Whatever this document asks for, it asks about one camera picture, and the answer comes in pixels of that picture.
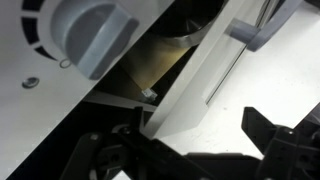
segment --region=knob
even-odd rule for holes
[[[66,0],[53,14],[51,35],[81,73],[96,80],[125,48],[138,24],[119,2]]]

